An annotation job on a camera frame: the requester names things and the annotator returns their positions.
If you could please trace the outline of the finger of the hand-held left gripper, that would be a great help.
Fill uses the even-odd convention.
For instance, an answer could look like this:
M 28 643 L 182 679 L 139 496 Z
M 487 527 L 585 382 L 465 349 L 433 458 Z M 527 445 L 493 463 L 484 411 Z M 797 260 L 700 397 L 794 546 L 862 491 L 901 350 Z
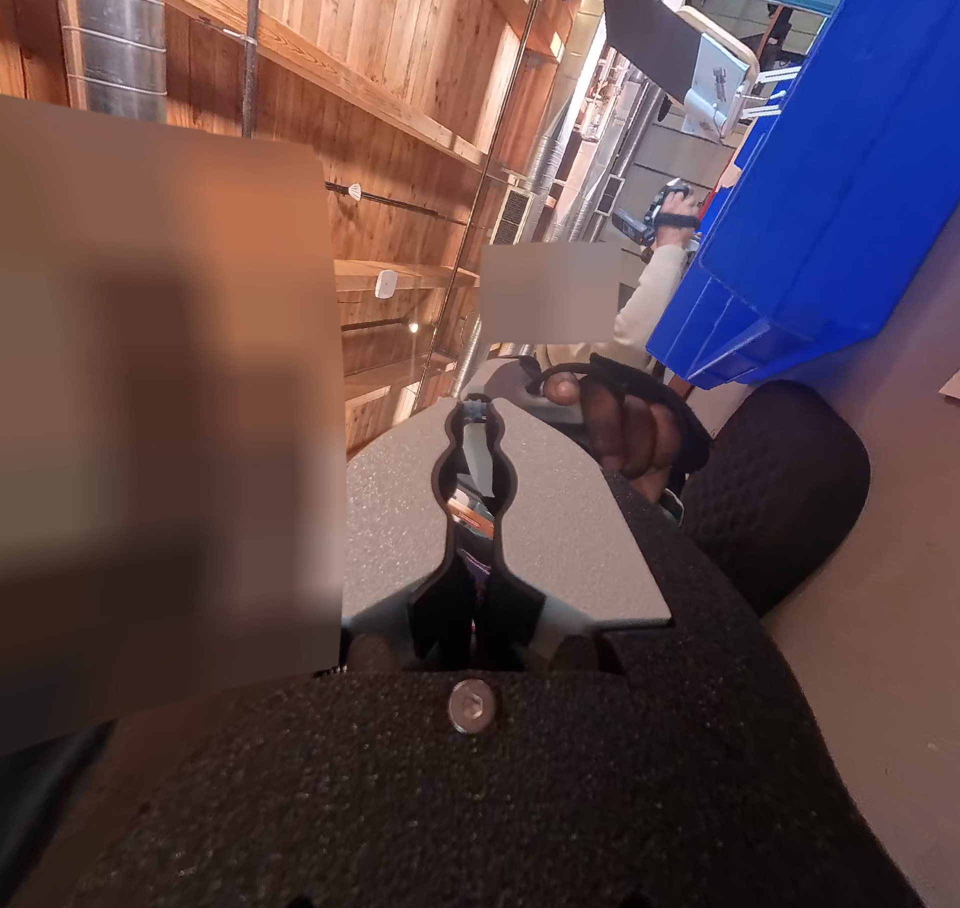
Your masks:
M 471 486 L 482 499 L 497 496 L 495 455 L 499 423 L 490 406 L 462 406 L 462 455 Z

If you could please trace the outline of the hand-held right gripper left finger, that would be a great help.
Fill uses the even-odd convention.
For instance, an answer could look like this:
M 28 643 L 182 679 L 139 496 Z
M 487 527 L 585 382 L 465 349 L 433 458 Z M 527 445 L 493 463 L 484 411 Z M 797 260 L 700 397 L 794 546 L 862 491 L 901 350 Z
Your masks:
M 380 434 L 346 468 L 342 633 L 384 638 L 402 662 L 470 660 L 470 577 L 455 550 L 443 469 L 460 406 L 432 406 Z

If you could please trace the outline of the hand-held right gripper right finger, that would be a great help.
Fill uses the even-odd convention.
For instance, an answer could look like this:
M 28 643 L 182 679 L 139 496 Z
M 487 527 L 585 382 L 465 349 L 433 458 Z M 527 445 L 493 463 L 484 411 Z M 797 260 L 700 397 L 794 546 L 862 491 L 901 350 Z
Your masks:
M 671 611 L 600 466 L 509 401 L 491 401 L 501 505 L 485 613 L 550 662 L 568 638 L 662 629 Z

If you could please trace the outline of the large blue plastic bin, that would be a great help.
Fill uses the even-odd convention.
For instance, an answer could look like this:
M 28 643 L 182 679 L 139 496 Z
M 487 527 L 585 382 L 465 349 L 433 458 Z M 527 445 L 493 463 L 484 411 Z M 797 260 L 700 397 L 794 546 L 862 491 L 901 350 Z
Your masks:
M 880 333 L 959 198 L 959 0 L 842 0 L 647 348 L 712 389 Z

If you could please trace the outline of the person's left hand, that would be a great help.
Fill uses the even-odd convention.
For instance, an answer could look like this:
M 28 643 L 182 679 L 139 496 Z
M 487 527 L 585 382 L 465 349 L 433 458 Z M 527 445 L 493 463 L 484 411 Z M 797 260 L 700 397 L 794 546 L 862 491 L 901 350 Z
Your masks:
M 619 398 L 594 377 L 570 372 L 548 378 L 543 395 L 559 406 L 579 405 L 601 466 L 622 474 L 648 502 L 661 502 L 683 442 L 671 410 L 630 395 Z

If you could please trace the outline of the black rounded pad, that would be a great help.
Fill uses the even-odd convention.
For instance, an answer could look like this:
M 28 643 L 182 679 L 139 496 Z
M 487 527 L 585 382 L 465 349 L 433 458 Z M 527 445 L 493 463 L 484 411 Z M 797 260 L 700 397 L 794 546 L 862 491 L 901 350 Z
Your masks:
M 680 529 L 762 617 L 846 541 L 871 479 L 855 429 L 812 387 L 776 380 L 743 401 L 685 482 Z

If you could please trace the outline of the studio light panel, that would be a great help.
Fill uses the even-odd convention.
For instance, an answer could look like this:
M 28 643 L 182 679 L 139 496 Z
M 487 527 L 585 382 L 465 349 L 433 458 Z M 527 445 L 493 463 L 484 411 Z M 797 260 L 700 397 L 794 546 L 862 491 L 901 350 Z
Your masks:
M 677 104 L 730 116 L 761 74 L 737 38 L 664 0 L 604 0 L 609 45 Z

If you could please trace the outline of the silver ceiling duct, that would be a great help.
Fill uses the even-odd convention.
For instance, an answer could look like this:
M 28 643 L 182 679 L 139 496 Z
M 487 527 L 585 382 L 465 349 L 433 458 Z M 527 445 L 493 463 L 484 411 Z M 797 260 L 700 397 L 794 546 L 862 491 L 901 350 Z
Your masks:
M 164 0 L 57 0 L 69 104 L 167 121 Z

